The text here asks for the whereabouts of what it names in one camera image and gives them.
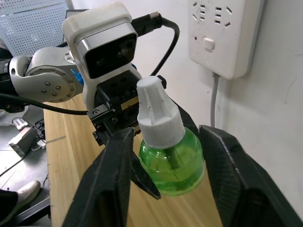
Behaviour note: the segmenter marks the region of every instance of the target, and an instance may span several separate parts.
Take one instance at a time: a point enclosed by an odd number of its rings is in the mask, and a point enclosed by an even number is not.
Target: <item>green liquid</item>
[[[205,164],[199,139],[185,128],[185,136],[168,149],[149,147],[143,140],[139,159],[158,190],[182,195],[195,189],[204,177]]]

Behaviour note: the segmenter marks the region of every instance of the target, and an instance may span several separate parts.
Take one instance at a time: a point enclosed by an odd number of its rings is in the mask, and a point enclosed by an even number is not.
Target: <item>white wall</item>
[[[72,0],[75,9],[111,0]],[[124,0],[133,18],[159,11],[181,35],[160,74],[167,92],[196,124],[209,124],[211,72],[187,56],[186,0]],[[237,137],[272,176],[303,218],[303,1],[266,0],[257,47],[248,75],[220,79],[216,125]],[[140,37],[134,64],[148,76],[168,48],[173,32],[158,29]]]

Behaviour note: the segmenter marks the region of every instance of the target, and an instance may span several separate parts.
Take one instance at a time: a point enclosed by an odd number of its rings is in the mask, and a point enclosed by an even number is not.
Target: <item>gray cable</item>
[[[219,78],[220,76],[213,72],[213,78],[214,78],[214,85],[213,85],[213,91],[212,91],[212,100],[210,103],[210,126],[215,127],[215,109],[216,109],[216,98],[217,98],[217,91],[218,91],[218,84],[219,84]]]

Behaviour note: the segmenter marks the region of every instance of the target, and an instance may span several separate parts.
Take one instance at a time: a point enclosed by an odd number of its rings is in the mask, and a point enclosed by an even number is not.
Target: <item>electrical outlet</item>
[[[227,79],[250,69],[264,0],[189,0],[189,57]]]

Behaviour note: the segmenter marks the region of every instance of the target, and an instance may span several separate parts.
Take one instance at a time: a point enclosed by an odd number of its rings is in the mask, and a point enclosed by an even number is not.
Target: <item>perforated metal panel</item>
[[[62,42],[66,3],[0,17],[0,36],[13,56]]]
[[[1,0],[0,15],[23,12],[62,3],[63,0]]]

